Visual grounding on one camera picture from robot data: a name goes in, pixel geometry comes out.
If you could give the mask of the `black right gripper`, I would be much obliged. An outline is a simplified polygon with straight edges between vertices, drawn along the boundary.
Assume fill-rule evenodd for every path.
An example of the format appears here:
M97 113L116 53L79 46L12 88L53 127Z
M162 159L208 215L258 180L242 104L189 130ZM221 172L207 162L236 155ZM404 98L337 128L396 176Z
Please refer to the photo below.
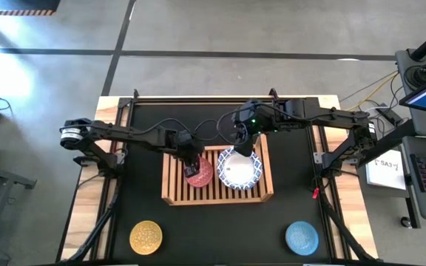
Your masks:
M244 123L237 124L236 129L237 133L234 141L234 150L238 154L250 157L254 149L253 144L256 143L257 138L260 136L260 134L258 132L250 132L248 127Z

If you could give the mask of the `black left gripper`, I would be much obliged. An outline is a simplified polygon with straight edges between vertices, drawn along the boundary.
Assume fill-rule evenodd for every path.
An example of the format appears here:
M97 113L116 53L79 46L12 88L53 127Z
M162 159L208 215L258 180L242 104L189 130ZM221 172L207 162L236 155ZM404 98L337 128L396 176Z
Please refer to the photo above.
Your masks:
M175 143L177 146L175 156L187 164L183 167L185 178L197 176L201 170L198 163L199 157L204 151L203 143L188 132L179 132L175 138Z

